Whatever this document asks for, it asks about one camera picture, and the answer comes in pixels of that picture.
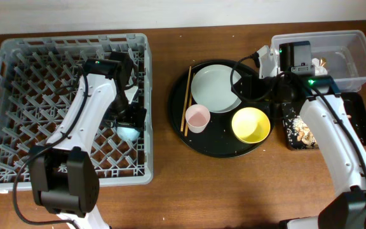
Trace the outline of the blue cup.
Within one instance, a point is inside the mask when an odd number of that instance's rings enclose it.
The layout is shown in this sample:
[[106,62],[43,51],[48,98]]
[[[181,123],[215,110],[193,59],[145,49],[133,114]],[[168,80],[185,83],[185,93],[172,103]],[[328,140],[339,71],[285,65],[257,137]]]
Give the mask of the blue cup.
[[133,142],[136,141],[140,136],[140,132],[138,130],[129,127],[117,127],[116,133],[123,141]]

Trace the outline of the yellow bowl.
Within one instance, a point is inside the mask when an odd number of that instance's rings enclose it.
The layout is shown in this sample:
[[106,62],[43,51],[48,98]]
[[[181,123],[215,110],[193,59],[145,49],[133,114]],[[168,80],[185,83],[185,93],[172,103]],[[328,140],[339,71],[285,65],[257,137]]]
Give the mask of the yellow bowl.
[[268,137],[271,131],[271,122],[260,109],[247,107],[234,114],[231,128],[239,141],[246,144],[256,144]]

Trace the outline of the pale grey plate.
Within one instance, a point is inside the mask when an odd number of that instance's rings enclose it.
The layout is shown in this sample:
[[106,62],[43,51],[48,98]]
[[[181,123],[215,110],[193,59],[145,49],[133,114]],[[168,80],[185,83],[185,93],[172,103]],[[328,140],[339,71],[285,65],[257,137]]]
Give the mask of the pale grey plate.
[[191,83],[195,102],[211,113],[226,113],[239,106],[241,100],[231,91],[231,71],[231,67],[221,64],[200,69]]

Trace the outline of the pink cup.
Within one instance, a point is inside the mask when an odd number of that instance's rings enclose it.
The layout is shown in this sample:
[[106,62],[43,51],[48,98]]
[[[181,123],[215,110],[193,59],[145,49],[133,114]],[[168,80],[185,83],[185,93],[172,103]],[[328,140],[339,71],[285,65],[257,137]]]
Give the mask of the pink cup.
[[210,121],[211,115],[208,108],[201,104],[195,104],[191,108],[193,116],[189,120],[189,130],[192,133],[199,134],[205,130]]

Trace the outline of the food scraps pile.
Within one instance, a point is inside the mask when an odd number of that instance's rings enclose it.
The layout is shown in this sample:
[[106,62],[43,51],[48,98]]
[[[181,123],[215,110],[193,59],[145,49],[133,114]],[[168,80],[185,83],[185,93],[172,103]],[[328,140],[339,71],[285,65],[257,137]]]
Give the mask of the food scraps pile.
[[291,149],[315,149],[318,148],[317,141],[309,127],[297,115],[284,121],[287,135],[287,143]]

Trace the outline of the white napkin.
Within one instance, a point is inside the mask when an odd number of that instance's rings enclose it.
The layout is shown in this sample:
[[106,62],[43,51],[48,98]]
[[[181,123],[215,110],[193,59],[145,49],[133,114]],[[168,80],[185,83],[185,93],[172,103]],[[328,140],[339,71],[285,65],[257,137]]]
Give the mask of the white napkin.
[[323,75],[328,74],[327,69],[322,65],[323,62],[321,59],[313,58],[312,64],[315,66],[315,75],[316,76],[323,76]]

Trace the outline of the gold snack wrapper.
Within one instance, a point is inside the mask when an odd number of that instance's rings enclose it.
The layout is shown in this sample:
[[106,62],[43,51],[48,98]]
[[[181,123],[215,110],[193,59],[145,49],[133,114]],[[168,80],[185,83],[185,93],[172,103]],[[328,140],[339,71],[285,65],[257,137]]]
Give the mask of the gold snack wrapper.
[[321,65],[321,66],[324,66],[326,63],[327,63],[326,59],[322,57],[322,58],[320,59],[320,65]]

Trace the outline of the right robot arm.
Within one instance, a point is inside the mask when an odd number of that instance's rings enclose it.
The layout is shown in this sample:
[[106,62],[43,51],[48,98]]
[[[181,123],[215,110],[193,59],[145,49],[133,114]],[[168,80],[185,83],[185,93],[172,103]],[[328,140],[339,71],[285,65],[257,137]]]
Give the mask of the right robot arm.
[[299,116],[312,131],[332,178],[336,198],[319,215],[283,220],[280,228],[366,228],[366,150],[348,120],[334,79],[317,76],[309,41],[279,45],[280,72],[254,102],[285,80],[303,98]]

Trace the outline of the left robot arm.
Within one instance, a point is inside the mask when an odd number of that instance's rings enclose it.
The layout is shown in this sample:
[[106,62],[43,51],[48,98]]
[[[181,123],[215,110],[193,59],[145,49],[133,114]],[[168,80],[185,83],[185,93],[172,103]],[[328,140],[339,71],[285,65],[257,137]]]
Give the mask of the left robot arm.
[[92,144],[104,124],[136,140],[146,129],[147,110],[135,102],[138,66],[130,51],[108,59],[89,58],[78,69],[76,96],[44,146],[33,146],[25,166],[34,201],[56,223],[73,228],[108,228],[97,208],[99,180],[90,159]]

